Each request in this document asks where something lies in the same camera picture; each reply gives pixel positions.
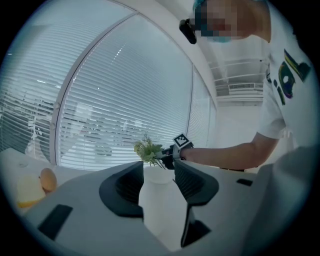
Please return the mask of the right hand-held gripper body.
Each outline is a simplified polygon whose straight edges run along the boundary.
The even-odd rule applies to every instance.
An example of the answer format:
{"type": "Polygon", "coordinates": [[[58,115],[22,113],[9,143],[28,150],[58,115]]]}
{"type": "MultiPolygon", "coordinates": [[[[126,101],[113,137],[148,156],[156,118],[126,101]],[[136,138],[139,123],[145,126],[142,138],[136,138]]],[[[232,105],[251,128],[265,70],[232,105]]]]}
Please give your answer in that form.
{"type": "Polygon", "coordinates": [[[181,153],[183,150],[186,149],[192,149],[194,147],[194,144],[191,140],[187,138],[187,136],[183,133],[176,136],[173,139],[174,144],[172,145],[172,158],[173,160],[185,160],[183,156],[181,156],[181,153]]]}

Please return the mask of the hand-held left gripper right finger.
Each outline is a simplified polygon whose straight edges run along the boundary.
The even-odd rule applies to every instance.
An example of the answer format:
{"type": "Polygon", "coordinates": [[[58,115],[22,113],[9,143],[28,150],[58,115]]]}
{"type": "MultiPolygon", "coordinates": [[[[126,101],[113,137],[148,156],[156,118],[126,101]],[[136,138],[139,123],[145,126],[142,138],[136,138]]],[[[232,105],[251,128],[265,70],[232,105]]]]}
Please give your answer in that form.
{"type": "Polygon", "coordinates": [[[219,191],[219,183],[213,177],[182,160],[174,162],[175,183],[190,206],[204,206],[219,191]]]}

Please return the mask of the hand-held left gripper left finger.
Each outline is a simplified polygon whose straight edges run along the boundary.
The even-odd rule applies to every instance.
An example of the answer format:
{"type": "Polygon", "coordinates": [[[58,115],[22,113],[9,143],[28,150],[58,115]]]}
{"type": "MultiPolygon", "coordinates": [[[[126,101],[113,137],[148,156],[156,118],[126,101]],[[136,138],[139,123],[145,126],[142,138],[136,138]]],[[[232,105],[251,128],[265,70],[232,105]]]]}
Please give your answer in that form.
{"type": "Polygon", "coordinates": [[[139,196],[144,184],[144,163],[130,162],[105,171],[109,176],[99,187],[102,203],[117,216],[142,218],[144,213],[139,206],[139,196]]]}

